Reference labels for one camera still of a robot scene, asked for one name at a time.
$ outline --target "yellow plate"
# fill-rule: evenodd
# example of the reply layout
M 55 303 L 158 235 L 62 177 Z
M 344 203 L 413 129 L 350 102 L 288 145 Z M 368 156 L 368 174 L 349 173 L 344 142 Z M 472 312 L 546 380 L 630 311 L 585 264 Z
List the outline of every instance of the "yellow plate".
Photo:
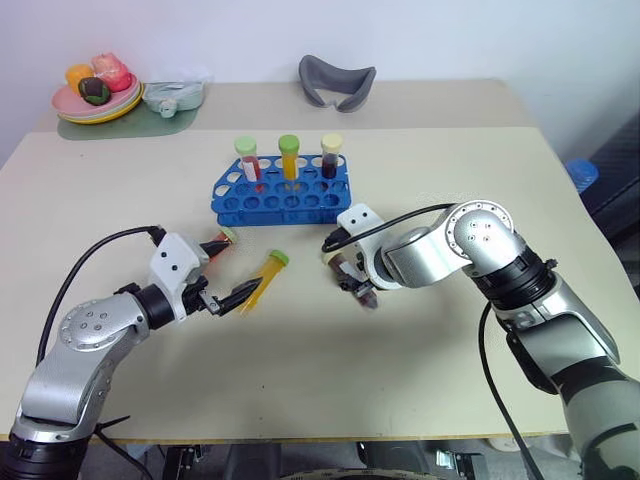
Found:
M 140 100 L 142 100 L 142 94 L 143 93 L 144 93 L 144 83 L 140 85 L 140 92 L 138 92 L 138 96 L 133 100 L 133 102 L 131 102 L 129 105 L 127 105 L 122 110 L 114 112 L 114 113 L 112 113 L 110 115 L 107 115 L 105 117 L 102 117 L 102 118 L 96 118 L 96 119 L 92 119 L 92 120 L 76 120 L 76 119 L 71 119 L 69 117 L 65 117 L 64 115 L 62 115 L 60 113 L 58 114 L 58 117 L 66 120 L 67 122 L 78 123 L 80 125 L 95 125 L 97 123 L 109 122 L 111 120 L 115 120 L 116 118 L 119 118 L 119 117 L 123 116 L 125 113 L 128 113 L 131 109 L 133 109 L 133 107 L 138 105 L 140 103 Z

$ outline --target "pink plate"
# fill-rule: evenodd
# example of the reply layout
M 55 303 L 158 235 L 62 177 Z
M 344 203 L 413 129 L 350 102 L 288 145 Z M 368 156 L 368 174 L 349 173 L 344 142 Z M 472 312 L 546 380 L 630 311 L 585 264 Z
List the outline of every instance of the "pink plate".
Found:
M 58 113 L 71 117 L 82 117 L 85 115 L 97 115 L 109 111 L 122 105 L 138 92 L 138 79 L 131 75 L 131 86 L 121 92 L 111 94 L 111 99 L 104 105 L 94 106 L 85 102 L 80 95 L 76 95 L 69 85 L 60 88 L 51 99 L 51 105 Z

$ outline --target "yellow cap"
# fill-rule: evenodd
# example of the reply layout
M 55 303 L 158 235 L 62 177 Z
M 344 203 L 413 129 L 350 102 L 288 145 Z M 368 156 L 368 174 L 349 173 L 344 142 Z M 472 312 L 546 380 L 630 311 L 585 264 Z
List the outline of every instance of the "yellow cap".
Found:
M 327 153 L 340 153 L 342 148 L 342 135 L 339 133 L 327 133 L 322 137 L 322 150 Z

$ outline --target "gray u-shaped cushion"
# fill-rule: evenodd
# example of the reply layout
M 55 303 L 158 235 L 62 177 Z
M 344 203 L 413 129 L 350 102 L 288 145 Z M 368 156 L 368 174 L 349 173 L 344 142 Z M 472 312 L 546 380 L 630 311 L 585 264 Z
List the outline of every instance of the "gray u-shaped cushion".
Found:
M 369 95 L 373 79 L 376 76 L 375 67 L 361 70 L 344 70 L 334 67 L 313 55 L 305 55 L 300 60 L 298 74 L 302 82 L 307 99 L 316 107 L 326 107 L 316 88 L 331 90 L 332 92 L 350 93 L 336 109 L 339 112 L 353 112 L 360 107 Z

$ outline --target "green mat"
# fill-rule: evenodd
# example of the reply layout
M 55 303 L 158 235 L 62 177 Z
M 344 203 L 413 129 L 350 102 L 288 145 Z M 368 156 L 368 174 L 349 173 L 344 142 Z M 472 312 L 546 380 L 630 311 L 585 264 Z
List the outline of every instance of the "green mat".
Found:
M 101 140 L 105 138 L 158 137 L 178 133 L 193 123 L 198 109 L 176 112 L 172 118 L 162 118 L 140 102 L 126 115 L 97 125 L 78 125 L 58 121 L 58 134 L 67 140 Z

